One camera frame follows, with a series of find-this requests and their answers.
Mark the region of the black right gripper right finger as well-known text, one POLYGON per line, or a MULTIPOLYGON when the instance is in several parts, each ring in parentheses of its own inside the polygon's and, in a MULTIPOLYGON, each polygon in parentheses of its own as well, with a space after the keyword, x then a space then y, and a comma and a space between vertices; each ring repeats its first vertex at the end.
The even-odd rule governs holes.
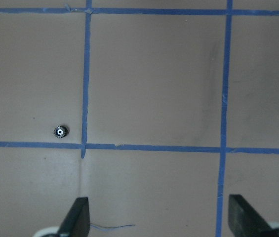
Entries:
POLYGON ((271 232, 271 226, 239 194, 229 195, 228 226, 235 237, 262 237, 271 232))

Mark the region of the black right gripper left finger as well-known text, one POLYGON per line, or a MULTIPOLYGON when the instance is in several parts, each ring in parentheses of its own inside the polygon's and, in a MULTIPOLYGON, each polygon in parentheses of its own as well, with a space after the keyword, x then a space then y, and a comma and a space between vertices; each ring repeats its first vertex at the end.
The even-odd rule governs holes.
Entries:
POLYGON ((87 237, 90 231, 88 197, 78 197, 60 225, 58 237, 87 237))

